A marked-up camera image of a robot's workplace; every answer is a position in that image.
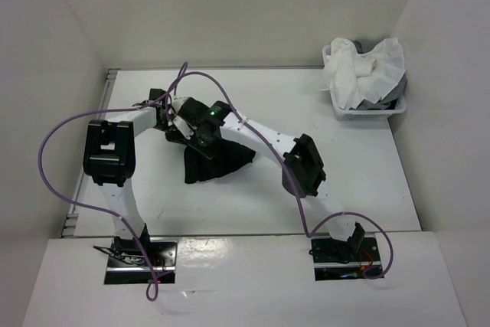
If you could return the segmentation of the black pleated skirt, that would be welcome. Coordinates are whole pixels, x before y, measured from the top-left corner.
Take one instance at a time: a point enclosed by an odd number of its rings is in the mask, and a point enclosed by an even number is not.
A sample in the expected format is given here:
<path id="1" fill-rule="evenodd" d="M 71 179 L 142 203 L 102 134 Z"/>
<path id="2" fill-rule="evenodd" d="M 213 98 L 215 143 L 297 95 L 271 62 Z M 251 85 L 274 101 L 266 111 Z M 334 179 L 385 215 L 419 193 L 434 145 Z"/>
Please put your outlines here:
<path id="1" fill-rule="evenodd" d="M 256 152 L 241 144 L 222 141 L 211 158 L 188 146 L 184 150 L 185 184 L 222 178 L 251 163 Z"/>

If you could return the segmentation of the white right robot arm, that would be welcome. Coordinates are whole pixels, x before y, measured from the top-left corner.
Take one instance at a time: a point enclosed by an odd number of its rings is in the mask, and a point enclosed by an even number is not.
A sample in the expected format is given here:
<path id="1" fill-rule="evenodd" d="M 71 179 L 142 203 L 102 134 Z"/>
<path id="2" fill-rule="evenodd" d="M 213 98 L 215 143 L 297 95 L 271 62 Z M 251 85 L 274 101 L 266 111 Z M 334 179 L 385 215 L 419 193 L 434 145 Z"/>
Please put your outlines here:
<path id="1" fill-rule="evenodd" d="M 324 162 L 311 136 L 284 135 L 246 118 L 223 101 L 207 106 L 186 97 L 171 106 L 179 142 L 202 156 L 191 160 L 194 168 L 186 171 L 187 182 L 228 175 L 262 155 L 280 167 L 282 186 L 298 204 L 307 202 L 325 215 L 323 224 L 335 239 L 340 258 L 353 260 L 362 251 L 364 228 L 348 221 L 332 194 Z"/>

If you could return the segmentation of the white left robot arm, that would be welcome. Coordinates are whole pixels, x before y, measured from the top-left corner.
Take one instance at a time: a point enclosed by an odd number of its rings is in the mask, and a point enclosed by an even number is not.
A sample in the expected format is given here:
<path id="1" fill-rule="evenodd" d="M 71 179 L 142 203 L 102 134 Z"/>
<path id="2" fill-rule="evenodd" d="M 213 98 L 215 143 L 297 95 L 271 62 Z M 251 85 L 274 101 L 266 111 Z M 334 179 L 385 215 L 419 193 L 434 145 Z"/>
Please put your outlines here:
<path id="1" fill-rule="evenodd" d="M 125 254 L 138 266 L 150 261 L 152 245 L 132 190 L 136 170 L 135 137 L 148 129 L 156 129 L 164 132 L 170 142 L 187 142 L 168 124 L 165 94 L 162 89 L 151 89 L 149 98 L 129 112 L 111 120 L 93 119 L 87 127 L 83 171 L 98 185 L 109 210 L 114 213 L 113 252 Z"/>

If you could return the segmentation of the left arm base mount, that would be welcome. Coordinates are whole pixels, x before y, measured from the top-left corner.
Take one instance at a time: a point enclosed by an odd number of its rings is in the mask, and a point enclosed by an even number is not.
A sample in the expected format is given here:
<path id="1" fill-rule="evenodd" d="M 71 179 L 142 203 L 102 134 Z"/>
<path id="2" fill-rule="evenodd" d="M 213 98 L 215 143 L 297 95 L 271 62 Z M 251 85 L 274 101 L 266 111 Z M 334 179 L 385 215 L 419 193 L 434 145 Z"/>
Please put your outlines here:
<path id="1" fill-rule="evenodd" d="M 147 257 L 159 284 L 175 282 L 178 246 L 175 241 L 144 240 Z M 93 246 L 107 256 L 104 283 L 106 285 L 132 285 L 152 282 L 152 275 L 141 250 L 133 240 L 114 238 L 109 247 Z"/>

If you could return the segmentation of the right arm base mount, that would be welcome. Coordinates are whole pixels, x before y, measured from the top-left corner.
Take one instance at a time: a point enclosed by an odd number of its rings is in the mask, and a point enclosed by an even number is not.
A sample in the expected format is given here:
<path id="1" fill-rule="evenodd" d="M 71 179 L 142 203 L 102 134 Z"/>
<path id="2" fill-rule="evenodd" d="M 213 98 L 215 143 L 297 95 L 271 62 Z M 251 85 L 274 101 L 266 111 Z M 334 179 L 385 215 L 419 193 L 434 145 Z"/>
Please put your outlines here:
<path id="1" fill-rule="evenodd" d="M 330 237 L 312 238 L 309 255 L 316 281 L 374 278 L 384 271 L 373 234 L 365 236 L 354 253 L 345 244 Z"/>

